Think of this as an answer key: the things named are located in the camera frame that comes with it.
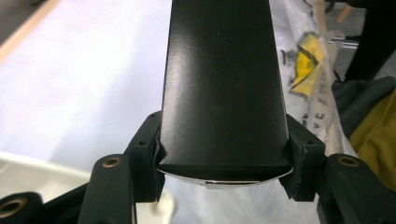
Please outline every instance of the gray floor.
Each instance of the gray floor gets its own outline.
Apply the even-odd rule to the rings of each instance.
[[[32,15],[38,6],[29,0],[0,0],[0,45]]]
[[[364,24],[365,9],[353,8],[343,23],[335,22],[345,4],[336,4],[334,9],[327,15],[328,30],[339,30],[345,35],[360,35]],[[355,54],[354,49],[341,49],[334,65],[334,70],[343,76]],[[396,52],[388,59],[376,78],[396,77]]]

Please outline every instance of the black cloth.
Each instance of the black cloth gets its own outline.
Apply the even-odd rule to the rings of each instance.
[[[370,110],[396,87],[394,77],[378,80],[334,82],[332,93],[337,103],[341,126],[347,138],[353,134]]]

